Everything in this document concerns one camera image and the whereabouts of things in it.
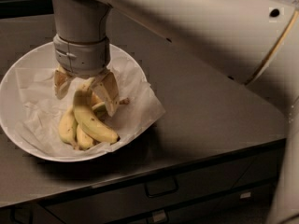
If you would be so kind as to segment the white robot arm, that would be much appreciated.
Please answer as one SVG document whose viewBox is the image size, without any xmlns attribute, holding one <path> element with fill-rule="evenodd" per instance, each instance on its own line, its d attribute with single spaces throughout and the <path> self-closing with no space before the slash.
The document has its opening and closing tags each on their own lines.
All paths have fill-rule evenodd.
<svg viewBox="0 0 299 224">
<path fill-rule="evenodd" d="M 96 77 L 109 62 L 106 20 L 116 9 L 198 55 L 283 112 L 287 145 L 266 224 L 298 224 L 299 19 L 278 0 L 52 0 L 56 59 L 72 76 Z"/>
</svg>

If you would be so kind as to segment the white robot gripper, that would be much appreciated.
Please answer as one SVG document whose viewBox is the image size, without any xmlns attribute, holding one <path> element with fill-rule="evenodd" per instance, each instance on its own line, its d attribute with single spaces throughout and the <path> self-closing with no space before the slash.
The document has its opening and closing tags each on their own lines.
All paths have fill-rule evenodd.
<svg viewBox="0 0 299 224">
<path fill-rule="evenodd" d="M 76 44 L 56 35 L 53 44 L 59 63 L 54 71 L 55 96 L 62 100 L 75 77 L 95 77 L 91 89 L 105 102 L 107 113 L 113 117 L 119 107 L 120 96 L 114 74 L 105 69 L 110 62 L 109 40 L 104 38 L 92 44 Z"/>
</svg>

